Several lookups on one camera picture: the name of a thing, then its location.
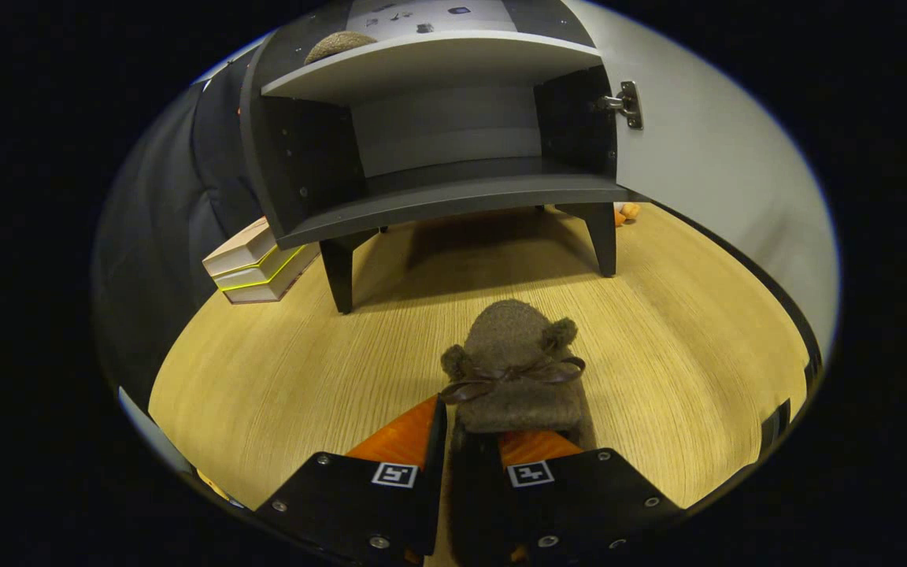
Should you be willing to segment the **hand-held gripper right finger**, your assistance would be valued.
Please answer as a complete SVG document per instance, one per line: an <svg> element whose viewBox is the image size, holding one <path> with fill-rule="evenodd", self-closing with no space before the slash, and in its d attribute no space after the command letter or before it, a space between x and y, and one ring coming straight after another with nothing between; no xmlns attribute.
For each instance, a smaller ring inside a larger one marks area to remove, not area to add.
<svg viewBox="0 0 907 567"><path fill-rule="evenodd" d="M613 449L555 431L499 436L511 565L608 565L685 509Z"/></svg>

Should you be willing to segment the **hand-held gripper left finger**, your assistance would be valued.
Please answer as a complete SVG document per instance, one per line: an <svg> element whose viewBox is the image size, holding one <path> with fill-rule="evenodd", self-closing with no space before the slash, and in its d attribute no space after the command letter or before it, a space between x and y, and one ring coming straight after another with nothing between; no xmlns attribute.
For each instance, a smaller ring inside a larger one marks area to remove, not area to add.
<svg viewBox="0 0 907 567"><path fill-rule="evenodd" d="M426 398L346 454L314 453L255 516L334 562L422 562L438 538L446 431L446 406Z"/></svg>

